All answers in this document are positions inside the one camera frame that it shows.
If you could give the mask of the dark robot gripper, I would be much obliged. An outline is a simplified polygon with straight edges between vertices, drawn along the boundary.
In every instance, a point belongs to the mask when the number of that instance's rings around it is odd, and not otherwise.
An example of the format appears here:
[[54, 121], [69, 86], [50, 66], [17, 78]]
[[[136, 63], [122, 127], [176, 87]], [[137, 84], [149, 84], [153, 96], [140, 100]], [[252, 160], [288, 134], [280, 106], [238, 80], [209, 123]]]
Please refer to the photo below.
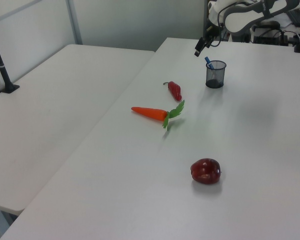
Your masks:
[[204, 35], [198, 40], [195, 46], [194, 55], [196, 57], [199, 57], [204, 48], [210, 47], [215, 37], [216, 37], [216, 26], [214, 24], [211, 24], [206, 28]]

